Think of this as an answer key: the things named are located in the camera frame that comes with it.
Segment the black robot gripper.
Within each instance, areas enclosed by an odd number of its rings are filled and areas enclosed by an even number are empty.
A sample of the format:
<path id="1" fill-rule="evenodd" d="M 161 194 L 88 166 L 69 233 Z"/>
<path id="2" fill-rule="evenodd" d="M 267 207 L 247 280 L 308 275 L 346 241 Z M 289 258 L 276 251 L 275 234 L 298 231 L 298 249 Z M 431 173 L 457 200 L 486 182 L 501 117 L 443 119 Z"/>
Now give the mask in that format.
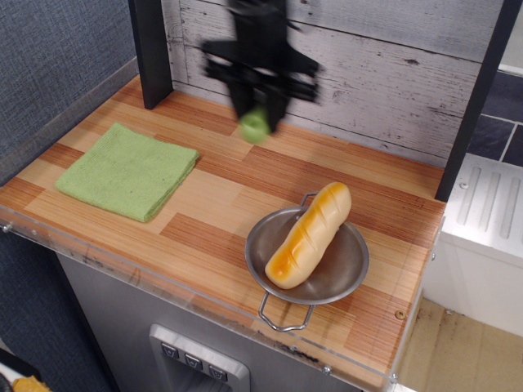
<path id="1" fill-rule="evenodd" d="M 205 73 L 229 84 L 238 119 L 255 108 L 254 88 L 264 91 L 263 107 L 273 133 L 286 115 L 290 98 L 316 99 L 315 75 L 320 64 L 288 42 L 291 23 L 285 1 L 229 1 L 227 8 L 235 38 L 202 43 Z"/>

